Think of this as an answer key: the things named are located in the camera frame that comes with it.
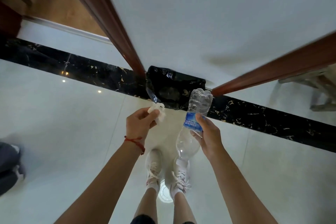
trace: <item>black marble border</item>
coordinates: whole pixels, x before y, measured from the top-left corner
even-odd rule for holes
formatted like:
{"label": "black marble border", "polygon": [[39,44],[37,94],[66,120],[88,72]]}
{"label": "black marble border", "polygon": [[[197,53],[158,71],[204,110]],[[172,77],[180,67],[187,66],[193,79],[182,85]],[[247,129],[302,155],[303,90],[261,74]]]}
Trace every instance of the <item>black marble border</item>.
{"label": "black marble border", "polygon": [[[0,58],[77,81],[149,99],[146,81],[132,70],[20,39],[0,39]],[[336,126],[228,96],[214,98],[208,117],[336,152]]]}

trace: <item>red string bracelet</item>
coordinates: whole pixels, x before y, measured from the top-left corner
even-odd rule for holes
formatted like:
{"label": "red string bracelet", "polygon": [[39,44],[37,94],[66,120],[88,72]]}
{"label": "red string bracelet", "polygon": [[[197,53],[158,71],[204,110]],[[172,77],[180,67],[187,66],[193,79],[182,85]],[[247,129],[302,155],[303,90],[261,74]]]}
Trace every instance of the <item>red string bracelet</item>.
{"label": "red string bracelet", "polygon": [[136,140],[141,140],[142,137],[138,137],[138,138],[135,138],[135,139],[128,139],[126,136],[124,136],[124,137],[125,137],[125,141],[135,143],[142,150],[141,155],[143,155],[145,153],[145,147],[140,142],[136,141]]}

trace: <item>brown floor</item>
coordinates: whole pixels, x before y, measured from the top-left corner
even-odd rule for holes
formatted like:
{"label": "brown floor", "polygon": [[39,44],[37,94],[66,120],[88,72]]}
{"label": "brown floor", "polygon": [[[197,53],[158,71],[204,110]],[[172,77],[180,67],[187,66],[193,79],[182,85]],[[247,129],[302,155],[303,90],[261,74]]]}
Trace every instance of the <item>brown floor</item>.
{"label": "brown floor", "polygon": [[32,0],[31,7],[21,0],[1,1],[22,15],[38,17],[106,36],[79,0]]}

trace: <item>clear plastic bottle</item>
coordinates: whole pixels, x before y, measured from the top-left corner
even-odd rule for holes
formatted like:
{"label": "clear plastic bottle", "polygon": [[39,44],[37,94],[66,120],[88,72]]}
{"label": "clear plastic bottle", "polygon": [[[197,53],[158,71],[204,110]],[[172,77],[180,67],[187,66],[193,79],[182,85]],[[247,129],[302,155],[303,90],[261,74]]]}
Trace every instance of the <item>clear plastic bottle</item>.
{"label": "clear plastic bottle", "polygon": [[190,131],[200,133],[202,127],[195,118],[196,113],[207,115],[211,103],[212,94],[208,90],[196,89],[191,92],[189,107],[183,127],[176,140],[176,149],[180,159],[188,160],[196,154],[200,148],[199,142],[190,134]]}

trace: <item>dark pants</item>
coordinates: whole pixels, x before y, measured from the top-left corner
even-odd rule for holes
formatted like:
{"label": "dark pants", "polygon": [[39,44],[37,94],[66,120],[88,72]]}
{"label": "dark pants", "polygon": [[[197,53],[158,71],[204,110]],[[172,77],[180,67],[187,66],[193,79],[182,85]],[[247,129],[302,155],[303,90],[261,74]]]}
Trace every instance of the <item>dark pants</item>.
{"label": "dark pants", "polygon": [[17,182],[18,177],[12,169],[19,163],[20,154],[11,145],[0,142],[0,196]]}
{"label": "dark pants", "polygon": [[[131,224],[155,224],[155,222],[151,217],[149,217],[145,214],[141,214],[141,215],[135,217],[132,220]],[[188,222],[184,222],[184,223],[181,223],[181,224],[194,224],[194,223],[188,221]]]}

